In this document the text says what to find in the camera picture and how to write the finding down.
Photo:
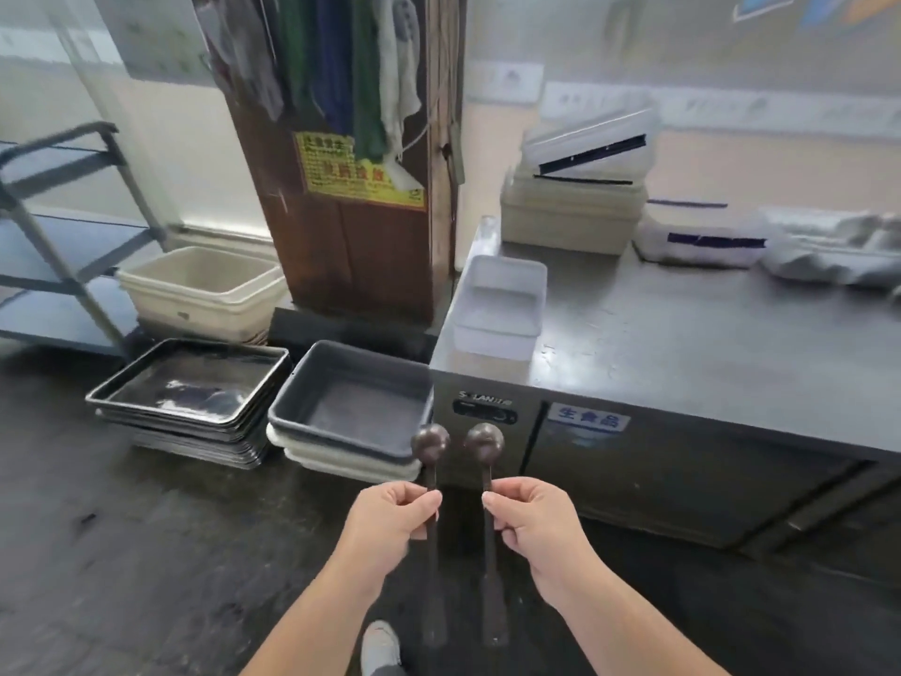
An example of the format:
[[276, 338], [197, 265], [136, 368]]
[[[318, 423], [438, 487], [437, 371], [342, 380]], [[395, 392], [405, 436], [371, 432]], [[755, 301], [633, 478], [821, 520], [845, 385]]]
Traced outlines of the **person's left hand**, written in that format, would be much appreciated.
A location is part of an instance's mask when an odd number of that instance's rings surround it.
[[425, 523], [443, 502], [435, 490], [411, 504], [392, 504], [384, 497], [384, 484], [359, 493], [335, 552], [355, 577], [372, 584], [399, 566], [412, 540], [425, 538]]

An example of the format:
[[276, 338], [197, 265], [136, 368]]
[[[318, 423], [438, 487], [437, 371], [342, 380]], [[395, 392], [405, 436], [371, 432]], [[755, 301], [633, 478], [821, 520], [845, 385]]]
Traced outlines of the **brown long-handled spoon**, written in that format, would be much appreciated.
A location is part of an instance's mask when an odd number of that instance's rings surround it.
[[[450, 436], [437, 423], [426, 424], [411, 439], [411, 450], [421, 462], [423, 484], [428, 491], [437, 489], [437, 466], [450, 446]], [[426, 585], [422, 611], [422, 641], [430, 649], [440, 649], [447, 642], [447, 618], [444, 606], [439, 562], [436, 515], [425, 523], [427, 543]]]
[[[479, 465], [483, 493], [492, 488], [492, 468], [504, 450], [504, 437], [493, 424], [482, 422], [471, 428], [463, 447]], [[490, 511], [483, 508], [484, 573], [482, 576], [482, 639], [488, 648], [509, 643], [509, 622], [504, 601], [504, 584], [497, 564], [496, 530]]]

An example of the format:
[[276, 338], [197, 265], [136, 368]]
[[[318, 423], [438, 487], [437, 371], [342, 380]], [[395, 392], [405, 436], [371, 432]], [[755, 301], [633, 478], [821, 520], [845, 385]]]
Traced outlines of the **person's left forearm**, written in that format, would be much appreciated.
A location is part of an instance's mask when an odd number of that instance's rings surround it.
[[345, 676], [363, 620], [396, 567], [334, 553], [239, 676]]

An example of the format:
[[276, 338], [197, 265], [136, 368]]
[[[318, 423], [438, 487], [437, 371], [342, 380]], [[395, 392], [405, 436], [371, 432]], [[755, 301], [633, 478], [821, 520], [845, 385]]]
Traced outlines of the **person's right forearm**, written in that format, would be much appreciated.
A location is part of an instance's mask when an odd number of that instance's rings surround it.
[[600, 559], [533, 573], [596, 676], [731, 676]]

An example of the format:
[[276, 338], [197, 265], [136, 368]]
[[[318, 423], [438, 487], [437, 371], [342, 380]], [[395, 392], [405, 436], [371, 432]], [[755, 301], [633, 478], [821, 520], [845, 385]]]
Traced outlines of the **black fridge control panel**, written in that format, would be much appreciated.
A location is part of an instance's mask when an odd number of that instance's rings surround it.
[[516, 411], [506, 407], [494, 407], [466, 400], [455, 400], [452, 404], [455, 414], [478, 419], [480, 422], [497, 425], [517, 423]]

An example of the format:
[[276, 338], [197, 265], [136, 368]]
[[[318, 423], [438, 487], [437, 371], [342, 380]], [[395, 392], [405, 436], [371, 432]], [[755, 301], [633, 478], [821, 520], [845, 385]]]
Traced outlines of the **white shoe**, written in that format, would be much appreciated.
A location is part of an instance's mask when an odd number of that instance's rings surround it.
[[407, 676], [397, 633], [389, 622], [377, 620], [365, 629], [359, 651], [360, 676]]

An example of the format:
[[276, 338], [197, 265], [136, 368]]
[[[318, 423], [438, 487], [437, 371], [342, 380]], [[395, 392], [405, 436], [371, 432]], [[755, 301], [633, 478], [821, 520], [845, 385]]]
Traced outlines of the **stainless steel counter fridge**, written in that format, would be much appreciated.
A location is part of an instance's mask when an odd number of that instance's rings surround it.
[[[580, 514], [651, 534], [901, 587], [901, 305], [763, 270], [661, 267], [502, 242], [469, 258], [548, 270], [529, 361], [434, 349], [434, 420], [460, 443], [510, 408], [499, 476], [569, 493]], [[627, 415], [602, 434], [546, 421], [563, 403]]]

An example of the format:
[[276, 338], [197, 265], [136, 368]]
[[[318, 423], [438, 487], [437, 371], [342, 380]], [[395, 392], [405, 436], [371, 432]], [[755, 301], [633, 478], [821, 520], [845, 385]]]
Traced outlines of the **cream lidded plastic box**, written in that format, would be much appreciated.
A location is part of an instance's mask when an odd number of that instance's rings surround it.
[[643, 184], [572, 182], [509, 171], [500, 194], [502, 241], [619, 257], [647, 202]]

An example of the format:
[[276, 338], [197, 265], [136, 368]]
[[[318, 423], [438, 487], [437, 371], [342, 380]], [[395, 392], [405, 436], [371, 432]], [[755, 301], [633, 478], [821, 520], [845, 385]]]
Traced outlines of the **clear container with black strip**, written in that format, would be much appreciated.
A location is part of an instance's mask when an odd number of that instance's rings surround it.
[[587, 184], [642, 184], [656, 163], [661, 129], [653, 103], [529, 131], [519, 170], [537, 178]]

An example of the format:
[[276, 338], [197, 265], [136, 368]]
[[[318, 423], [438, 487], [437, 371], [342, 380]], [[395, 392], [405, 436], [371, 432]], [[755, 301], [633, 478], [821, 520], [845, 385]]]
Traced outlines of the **green hanging cloth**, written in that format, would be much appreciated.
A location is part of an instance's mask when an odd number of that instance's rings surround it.
[[[316, 110], [321, 115], [312, 97], [316, 52], [313, 0], [274, 2], [278, 46], [276, 59], [291, 106], [298, 112]], [[379, 164], [387, 152], [387, 143], [380, 117], [377, 28], [371, 2], [350, 0], [353, 95], [353, 131], [350, 137], [354, 141], [355, 158]]]

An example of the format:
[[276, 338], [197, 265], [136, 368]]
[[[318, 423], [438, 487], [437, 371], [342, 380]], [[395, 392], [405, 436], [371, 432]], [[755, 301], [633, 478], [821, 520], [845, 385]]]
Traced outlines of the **grey hanging cloth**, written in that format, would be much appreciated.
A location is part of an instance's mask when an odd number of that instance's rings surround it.
[[285, 99], [260, 0], [208, 0], [195, 11], [209, 46], [237, 73], [246, 92], [269, 119], [277, 123], [285, 110]]

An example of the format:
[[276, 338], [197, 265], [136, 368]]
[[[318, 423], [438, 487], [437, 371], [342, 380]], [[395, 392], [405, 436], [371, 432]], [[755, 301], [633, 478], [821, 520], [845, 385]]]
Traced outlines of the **white wall socket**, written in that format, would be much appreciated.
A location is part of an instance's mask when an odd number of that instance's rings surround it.
[[485, 63], [482, 99], [495, 103], [535, 105], [542, 96], [545, 65], [540, 63]]

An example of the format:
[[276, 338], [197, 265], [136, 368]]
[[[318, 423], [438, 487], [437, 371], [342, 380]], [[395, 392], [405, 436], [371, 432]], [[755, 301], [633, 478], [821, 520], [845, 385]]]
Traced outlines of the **white wall trunking strip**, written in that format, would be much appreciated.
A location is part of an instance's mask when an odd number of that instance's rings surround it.
[[644, 100], [657, 104], [670, 129], [901, 141], [901, 97], [551, 81], [539, 112], [542, 119], [556, 120], [632, 109]]

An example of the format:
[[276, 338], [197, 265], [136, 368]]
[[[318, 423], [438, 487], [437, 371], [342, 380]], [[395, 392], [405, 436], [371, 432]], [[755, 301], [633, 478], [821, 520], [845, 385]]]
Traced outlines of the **white wall paper sheet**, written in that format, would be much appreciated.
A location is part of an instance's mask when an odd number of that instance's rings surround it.
[[214, 86], [193, 0], [93, 0], [131, 78]]

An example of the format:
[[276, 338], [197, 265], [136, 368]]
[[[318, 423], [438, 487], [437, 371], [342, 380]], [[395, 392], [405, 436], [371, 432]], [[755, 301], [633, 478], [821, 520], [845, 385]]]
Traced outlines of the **colourful wall poster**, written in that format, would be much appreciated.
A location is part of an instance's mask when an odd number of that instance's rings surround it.
[[738, 0], [732, 22], [760, 19], [792, 6], [802, 9], [799, 27], [813, 29], [830, 24], [851, 29], [901, 9], [901, 0]]

